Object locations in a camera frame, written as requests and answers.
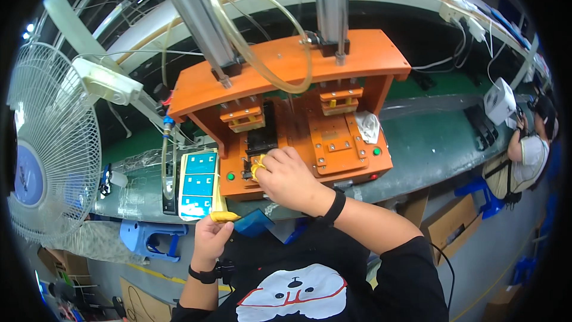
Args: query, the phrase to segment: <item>orange wooden frame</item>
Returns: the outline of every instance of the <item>orange wooden frame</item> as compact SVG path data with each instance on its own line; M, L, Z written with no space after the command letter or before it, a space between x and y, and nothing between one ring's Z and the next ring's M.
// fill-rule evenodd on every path
M387 96L391 82L395 78L403 81L411 71L411 66L390 41L384 32L378 29L350 30L351 53L346 56L344 66L336 66L335 57L324 58L319 50L311 51L312 82L344 80L344 86L350 78L366 77L358 111L367 110L379 114ZM300 84L306 75L304 49L298 43L298 37L282 38L252 46L254 53L265 65L282 80L290 84ZM231 78L232 87L225 89L212 75L208 62L202 62L187 68L179 75L169 107L169 116L176 122L191 118L205 133L218 143L221 158L220 190L223 196L236 199L252 199L261 196L257 183L241 179L242 158L246 157L244 141L248 132L234 133L221 117L220 104L242 99L251 95L260 95L275 91L271 85L251 66L243 65L241 75ZM371 174L383 174L392 166L387 143L382 134L375 145L355 141L356 126L352 126L353 114L324 116L318 89L305 92L295 99L292 114L284 101L273 97L276 111L276 129L279 147L294 146L313 170L319 181L333 183L344 179L353 179L354 183L367 180ZM320 134L311 132L313 122ZM328 145L346 145L347 149L334 148L324 151L331 164L326 168L318 165L316 143L322 140ZM382 154L374 156L374 148ZM224 176L233 173L236 178L228 181Z

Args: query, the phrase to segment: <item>orange machine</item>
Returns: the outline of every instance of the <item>orange machine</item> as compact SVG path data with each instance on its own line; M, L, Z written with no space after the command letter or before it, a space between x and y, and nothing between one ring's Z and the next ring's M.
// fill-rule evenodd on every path
M353 112L379 114L391 82L406 79L411 66L381 30L350 30L348 39L351 53L343 66L312 50L315 87L291 101L264 97L276 88L247 64L232 77L229 89L216 80L206 61L181 72L169 116L177 123L190 118L218 143L223 196L261 198L249 168L272 147L295 147L328 186L375 179L393 167L383 134L376 144L366 144ZM252 50L282 80L303 82L306 60L298 37L257 44ZM363 87L357 78L365 78Z

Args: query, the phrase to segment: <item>worker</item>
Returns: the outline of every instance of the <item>worker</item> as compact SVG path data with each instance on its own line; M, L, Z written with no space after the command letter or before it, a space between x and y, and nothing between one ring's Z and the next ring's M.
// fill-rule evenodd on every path
M269 232L242 236L232 222L198 221L171 321L448 321L431 247L413 223L322 185L293 147L271 150L262 163L256 178L270 199L314 221L288 245ZM382 261L373 290L370 251ZM236 269L220 306L218 258Z
M521 192L538 179L548 160L550 144L558 134L556 110L547 96L539 96L533 113L536 133L528 135L526 114L517 115L517 128L507 151L483 168L482 176L491 192L509 204L518 202Z

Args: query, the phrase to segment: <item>black shirt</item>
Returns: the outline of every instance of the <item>black shirt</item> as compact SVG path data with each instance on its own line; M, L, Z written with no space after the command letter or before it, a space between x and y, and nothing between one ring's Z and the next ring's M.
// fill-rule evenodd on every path
M232 237L242 239L245 250L243 258L234 255L240 260L231 283L236 290L216 311L177 304L172 322L448 321L424 237L380 256L374 290L366 282L369 252L335 228L306 232L293 246L264 245L264 250L237 234ZM232 252L228 245L225 251Z

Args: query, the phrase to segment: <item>gray floor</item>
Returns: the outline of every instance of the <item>gray floor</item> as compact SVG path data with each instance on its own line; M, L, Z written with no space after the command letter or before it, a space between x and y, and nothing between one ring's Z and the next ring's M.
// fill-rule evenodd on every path
M424 218L453 199L452 188L458 184L459 180L463 180L463 177L442 183L432 190ZM519 253L523 243L532 239L530 232L538 222L547 198L546 183L540 184L534 192L524 192L521 202L516 204L513 211L504 209L496 216L484 220L478 231L450 258L456 273L451 320L457 318L493 286L485 297L456 319L459 322L480 320L487 301L497 293L502 284L507 284L511 280L511 264L515 258L520 259L532 250L533 246L528 242L525 243L524 250ZM476 205L484 204L482 194L476 194L474 200ZM287 236L291 228L292 221L278 222L276 234L280 237ZM188 263L193 251L193 233L194 231L191 231L179 242L180 262L171 263L152 259L151 264L145 268L160 272L166 277L186 279ZM101 285L101 291L107 298L121 296L120 276L167 303L173 303L173 299L179 298L182 291L183 285L180 283L155 277L127 265L90 260L89 269L92 279ZM448 300L451 272L447 263L442 264L438 272L446 300ZM225 291L220 291L220 296L225 294Z

